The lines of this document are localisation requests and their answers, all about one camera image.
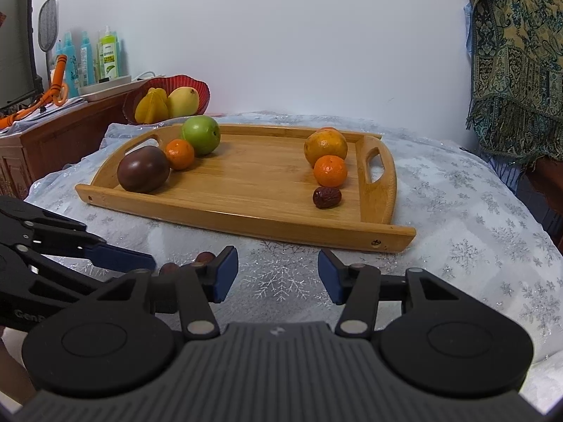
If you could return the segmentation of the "yellow mango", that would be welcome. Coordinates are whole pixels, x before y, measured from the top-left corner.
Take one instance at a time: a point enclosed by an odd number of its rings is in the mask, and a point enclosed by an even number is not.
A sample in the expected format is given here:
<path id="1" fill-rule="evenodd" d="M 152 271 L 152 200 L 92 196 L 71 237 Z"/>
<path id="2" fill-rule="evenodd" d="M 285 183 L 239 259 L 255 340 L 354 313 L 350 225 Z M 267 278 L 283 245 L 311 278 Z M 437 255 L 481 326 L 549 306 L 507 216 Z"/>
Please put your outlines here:
<path id="1" fill-rule="evenodd" d="M 197 113 L 200 95 L 192 87 L 180 87 L 168 96 L 168 110 L 171 118 L 191 116 Z"/>

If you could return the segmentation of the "large yellow-orange orange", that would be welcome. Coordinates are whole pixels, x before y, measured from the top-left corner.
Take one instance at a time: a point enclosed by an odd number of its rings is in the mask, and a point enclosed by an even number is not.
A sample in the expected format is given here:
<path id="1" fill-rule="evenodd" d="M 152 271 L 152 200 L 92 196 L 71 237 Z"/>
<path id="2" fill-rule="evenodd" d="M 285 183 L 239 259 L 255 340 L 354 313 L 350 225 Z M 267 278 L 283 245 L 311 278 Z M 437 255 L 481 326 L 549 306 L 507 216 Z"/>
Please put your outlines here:
<path id="1" fill-rule="evenodd" d="M 323 130 L 312 133 L 303 144 L 305 159 L 311 167 L 324 155 L 337 155 L 346 159 L 348 146 L 343 133 Z"/>

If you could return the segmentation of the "electric fly swatter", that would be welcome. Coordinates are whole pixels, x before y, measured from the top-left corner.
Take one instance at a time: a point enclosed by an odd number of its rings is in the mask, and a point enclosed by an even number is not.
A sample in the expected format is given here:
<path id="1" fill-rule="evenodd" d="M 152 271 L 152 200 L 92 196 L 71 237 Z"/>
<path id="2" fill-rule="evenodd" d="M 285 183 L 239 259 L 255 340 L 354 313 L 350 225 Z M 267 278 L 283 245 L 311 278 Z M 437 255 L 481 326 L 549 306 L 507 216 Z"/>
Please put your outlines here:
<path id="1" fill-rule="evenodd" d="M 45 55 L 48 87 L 51 87 L 51 50 L 58 39 L 58 0 L 46 0 L 38 14 L 38 45 Z"/>

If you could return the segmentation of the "snowflake sheer tablecloth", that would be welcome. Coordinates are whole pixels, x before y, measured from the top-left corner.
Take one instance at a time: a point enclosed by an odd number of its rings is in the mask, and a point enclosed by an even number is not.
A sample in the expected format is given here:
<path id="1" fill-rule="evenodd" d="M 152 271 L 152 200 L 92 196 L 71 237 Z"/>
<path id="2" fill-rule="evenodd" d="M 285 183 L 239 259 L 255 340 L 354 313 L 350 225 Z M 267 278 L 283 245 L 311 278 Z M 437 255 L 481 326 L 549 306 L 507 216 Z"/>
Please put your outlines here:
<path id="1" fill-rule="evenodd" d="M 342 260 L 390 274 L 412 267 L 428 270 L 519 322 L 534 345 L 523 396 L 541 411 L 561 399 L 562 256 L 484 161 L 449 140 L 366 119 L 244 113 L 233 115 L 232 121 L 379 133 L 397 171 L 394 220 L 417 233 L 400 254 L 344 251 Z M 36 181 L 28 202 L 85 223 L 111 244 L 146 252 L 158 264 L 184 264 L 204 250 L 236 247 L 239 275 L 227 299 L 214 308 L 220 324 L 338 319 L 341 310 L 330 302 L 318 277 L 315 248 L 201 231 L 82 202 L 76 186 L 89 183 L 106 158 L 137 135 L 133 127 L 109 126 L 93 154 Z"/>

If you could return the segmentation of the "green apple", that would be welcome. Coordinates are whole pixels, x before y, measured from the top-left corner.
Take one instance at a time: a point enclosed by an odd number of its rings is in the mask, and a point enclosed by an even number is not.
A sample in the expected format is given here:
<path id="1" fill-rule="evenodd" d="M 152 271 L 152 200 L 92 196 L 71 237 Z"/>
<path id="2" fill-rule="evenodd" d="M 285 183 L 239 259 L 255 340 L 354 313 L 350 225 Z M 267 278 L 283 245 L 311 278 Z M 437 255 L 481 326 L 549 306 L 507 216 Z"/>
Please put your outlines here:
<path id="1" fill-rule="evenodd" d="M 212 117 L 195 115 L 181 125 L 181 138 L 191 144 L 196 155 L 204 156 L 220 146 L 220 126 Z"/>

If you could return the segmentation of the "black monitor screen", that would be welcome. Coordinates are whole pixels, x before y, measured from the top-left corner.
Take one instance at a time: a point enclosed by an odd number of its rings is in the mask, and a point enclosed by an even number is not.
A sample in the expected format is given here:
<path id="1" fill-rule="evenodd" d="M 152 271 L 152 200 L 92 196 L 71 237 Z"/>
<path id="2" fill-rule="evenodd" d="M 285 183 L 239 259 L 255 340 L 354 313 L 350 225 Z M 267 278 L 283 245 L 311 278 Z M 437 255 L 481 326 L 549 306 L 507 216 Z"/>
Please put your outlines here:
<path id="1" fill-rule="evenodd" d="M 1 111 L 43 91 L 33 48 L 32 0 L 1 0 Z"/>

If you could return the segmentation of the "red fruit bowl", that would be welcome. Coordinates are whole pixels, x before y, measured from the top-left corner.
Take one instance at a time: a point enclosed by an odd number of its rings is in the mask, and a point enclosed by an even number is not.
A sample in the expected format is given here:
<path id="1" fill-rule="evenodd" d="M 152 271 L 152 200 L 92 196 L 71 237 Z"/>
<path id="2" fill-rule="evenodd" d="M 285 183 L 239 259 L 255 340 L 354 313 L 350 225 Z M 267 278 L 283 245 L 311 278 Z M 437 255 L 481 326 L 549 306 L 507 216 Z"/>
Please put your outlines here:
<path id="1" fill-rule="evenodd" d="M 194 88 L 200 96 L 200 105 L 196 114 L 204 114 L 207 110 L 211 94 L 208 85 L 197 79 L 191 78 L 185 74 L 177 74 L 172 76 L 158 76 L 145 81 L 135 90 L 130 91 L 123 103 L 122 112 L 130 124 L 136 125 L 138 122 L 134 118 L 134 112 L 138 107 L 141 99 L 147 94 L 150 88 L 161 88 L 168 94 L 179 87 Z"/>

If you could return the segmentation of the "green white lotion bottle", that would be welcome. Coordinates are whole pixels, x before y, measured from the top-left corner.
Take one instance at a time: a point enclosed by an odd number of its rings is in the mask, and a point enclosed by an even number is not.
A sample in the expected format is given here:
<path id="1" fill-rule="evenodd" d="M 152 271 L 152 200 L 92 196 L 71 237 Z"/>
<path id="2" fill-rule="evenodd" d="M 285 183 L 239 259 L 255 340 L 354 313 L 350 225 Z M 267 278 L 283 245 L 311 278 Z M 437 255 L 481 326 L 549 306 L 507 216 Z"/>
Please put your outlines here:
<path id="1" fill-rule="evenodd" d="M 118 38 L 109 26 L 105 28 L 104 35 L 99 41 L 99 53 L 101 55 L 101 78 L 108 80 L 118 78 Z"/>

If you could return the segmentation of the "wooden bamboo tray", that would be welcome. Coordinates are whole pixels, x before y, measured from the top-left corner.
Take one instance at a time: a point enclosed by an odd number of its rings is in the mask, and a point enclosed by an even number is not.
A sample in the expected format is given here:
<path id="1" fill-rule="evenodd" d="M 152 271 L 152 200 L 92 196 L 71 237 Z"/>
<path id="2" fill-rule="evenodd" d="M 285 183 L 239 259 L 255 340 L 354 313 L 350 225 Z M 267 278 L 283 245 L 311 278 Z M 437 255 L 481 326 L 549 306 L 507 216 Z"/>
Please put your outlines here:
<path id="1" fill-rule="evenodd" d="M 194 169 L 172 172 L 150 193 L 126 192 L 118 164 L 126 153 L 154 140 L 165 147 L 181 127 L 155 128 L 127 141 L 89 184 L 75 189 L 82 201 L 209 231 L 342 250 L 400 252 L 415 228 L 396 225 L 397 176 L 378 134 L 346 132 L 348 176 L 341 203 L 317 208 L 318 184 L 304 158 L 311 128 L 223 124 L 220 146 Z"/>

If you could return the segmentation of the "dark purple passion fruit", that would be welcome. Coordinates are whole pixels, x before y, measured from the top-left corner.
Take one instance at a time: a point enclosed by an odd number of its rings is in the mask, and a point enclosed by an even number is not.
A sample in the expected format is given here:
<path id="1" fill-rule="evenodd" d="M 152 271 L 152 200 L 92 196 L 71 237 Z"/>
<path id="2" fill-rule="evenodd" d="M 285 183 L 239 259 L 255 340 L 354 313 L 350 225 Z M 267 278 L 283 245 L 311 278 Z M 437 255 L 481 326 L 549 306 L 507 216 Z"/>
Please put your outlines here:
<path id="1" fill-rule="evenodd" d="M 118 165 L 118 182 L 128 192 L 151 192 L 169 177 L 170 164 L 157 146 L 144 146 L 123 157 Z"/>

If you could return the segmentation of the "red jujube date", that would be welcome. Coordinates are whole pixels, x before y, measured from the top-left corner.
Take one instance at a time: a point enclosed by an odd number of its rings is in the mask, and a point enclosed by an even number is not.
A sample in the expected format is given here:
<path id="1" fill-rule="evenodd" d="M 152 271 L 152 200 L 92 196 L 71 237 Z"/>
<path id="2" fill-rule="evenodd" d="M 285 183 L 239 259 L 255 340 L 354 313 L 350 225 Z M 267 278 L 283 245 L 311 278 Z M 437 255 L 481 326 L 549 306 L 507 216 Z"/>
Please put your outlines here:
<path id="1" fill-rule="evenodd" d="M 203 251 L 200 254 L 197 255 L 196 259 L 195 259 L 195 263 L 198 264 L 207 264 L 211 261 L 213 261 L 216 258 L 216 256 L 210 252 L 210 251 Z"/>
<path id="2" fill-rule="evenodd" d="M 319 187 L 313 192 L 312 201 L 320 210 L 331 209 L 339 206 L 343 195 L 338 188 Z"/>
<path id="3" fill-rule="evenodd" d="M 164 264 L 160 270 L 159 270 L 159 274 L 160 275 L 164 275 L 164 274 L 170 274 L 170 273 L 174 273 L 175 271 L 177 271 L 179 269 L 179 266 L 175 263 L 169 262 Z"/>

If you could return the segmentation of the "white tray on cabinet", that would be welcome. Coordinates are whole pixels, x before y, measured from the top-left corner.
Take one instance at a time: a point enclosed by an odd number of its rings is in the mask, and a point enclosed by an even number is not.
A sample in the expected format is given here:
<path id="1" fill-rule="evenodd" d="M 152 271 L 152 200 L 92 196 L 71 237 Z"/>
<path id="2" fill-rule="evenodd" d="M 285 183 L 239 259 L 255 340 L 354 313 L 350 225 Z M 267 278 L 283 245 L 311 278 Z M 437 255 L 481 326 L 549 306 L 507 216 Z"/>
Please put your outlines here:
<path id="1" fill-rule="evenodd" d="M 127 94 L 138 89 L 148 81 L 148 78 L 133 79 L 131 75 L 121 76 L 106 82 L 85 86 L 78 89 L 79 96 L 87 102 L 96 102 Z"/>

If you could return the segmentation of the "dark wooden bench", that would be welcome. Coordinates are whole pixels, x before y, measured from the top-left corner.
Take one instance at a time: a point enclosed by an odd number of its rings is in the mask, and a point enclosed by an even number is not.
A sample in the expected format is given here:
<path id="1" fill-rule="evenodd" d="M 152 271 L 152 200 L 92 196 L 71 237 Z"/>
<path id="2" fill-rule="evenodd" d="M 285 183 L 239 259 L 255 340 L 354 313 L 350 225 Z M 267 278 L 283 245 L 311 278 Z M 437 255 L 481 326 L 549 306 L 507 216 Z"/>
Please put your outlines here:
<path id="1" fill-rule="evenodd" d="M 526 170 L 532 215 L 551 235 L 562 234 L 562 162 L 543 157 Z"/>

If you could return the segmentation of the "teal spray bottle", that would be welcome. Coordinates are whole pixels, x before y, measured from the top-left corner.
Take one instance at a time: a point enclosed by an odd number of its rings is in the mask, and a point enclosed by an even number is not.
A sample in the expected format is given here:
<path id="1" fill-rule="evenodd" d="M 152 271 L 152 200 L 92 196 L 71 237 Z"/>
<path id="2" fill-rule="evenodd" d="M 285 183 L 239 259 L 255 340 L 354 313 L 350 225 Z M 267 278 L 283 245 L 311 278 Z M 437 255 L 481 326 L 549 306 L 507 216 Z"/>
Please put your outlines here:
<path id="1" fill-rule="evenodd" d="M 61 48 L 62 55 L 66 56 L 66 67 L 64 80 L 69 89 L 69 97 L 78 96 L 79 77 L 77 69 L 77 60 L 75 53 L 75 44 L 72 41 L 71 32 L 66 32 Z"/>

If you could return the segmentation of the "green patterned fringed shawl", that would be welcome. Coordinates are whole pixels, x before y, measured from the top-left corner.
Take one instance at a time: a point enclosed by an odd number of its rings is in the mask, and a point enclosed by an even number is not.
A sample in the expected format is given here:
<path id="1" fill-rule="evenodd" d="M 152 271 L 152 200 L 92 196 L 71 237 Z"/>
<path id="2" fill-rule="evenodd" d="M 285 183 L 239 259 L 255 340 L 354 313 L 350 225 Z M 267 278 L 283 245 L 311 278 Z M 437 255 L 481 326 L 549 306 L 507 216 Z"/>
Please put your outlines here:
<path id="1" fill-rule="evenodd" d="M 562 0 L 469 0 L 467 126 L 485 152 L 562 158 Z"/>

